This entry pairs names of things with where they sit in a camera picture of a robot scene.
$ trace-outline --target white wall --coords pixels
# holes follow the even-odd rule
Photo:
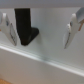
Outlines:
[[[54,60],[84,69],[84,26],[76,34],[68,49],[63,49],[63,35],[66,24],[70,22],[71,14],[78,8],[32,8],[31,21],[33,27],[38,27],[40,34],[27,47],[21,46],[18,38],[16,47],[0,33],[0,42],[13,48],[30,52],[43,60]],[[16,28],[13,9],[0,9],[6,12]]]

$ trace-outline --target black object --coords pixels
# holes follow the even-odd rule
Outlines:
[[[15,17],[21,44],[26,46],[39,34],[39,30],[31,28],[30,8],[15,9]]]

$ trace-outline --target beige surface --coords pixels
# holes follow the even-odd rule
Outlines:
[[[7,81],[4,81],[4,80],[0,79],[0,84],[11,84],[11,83],[9,83],[9,82],[7,82]]]

